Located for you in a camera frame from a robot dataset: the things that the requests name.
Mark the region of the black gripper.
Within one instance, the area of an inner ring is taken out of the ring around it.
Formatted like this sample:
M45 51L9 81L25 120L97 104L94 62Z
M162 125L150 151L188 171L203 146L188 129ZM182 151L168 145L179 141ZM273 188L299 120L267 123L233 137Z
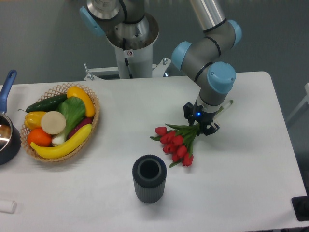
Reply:
M195 121L199 123L199 132L203 135L211 135L216 133L220 126L213 123L215 112L208 113L203 111L202 105L196 103L192 105L190 102L183 106L184 118L189 125L193 125Z

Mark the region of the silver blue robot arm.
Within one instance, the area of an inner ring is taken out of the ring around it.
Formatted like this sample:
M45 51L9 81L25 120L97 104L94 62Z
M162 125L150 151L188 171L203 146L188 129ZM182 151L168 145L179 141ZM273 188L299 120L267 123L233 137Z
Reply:
M236 80L235 69L217 59L240 42L242 30L236 21L225 17L218 1L192 0L190 3L204 37L196 43L180 43L171 60L200 87L195 103L187 103L183 111L189 124L197 122L199 132L207 136L219 130L214 117Z

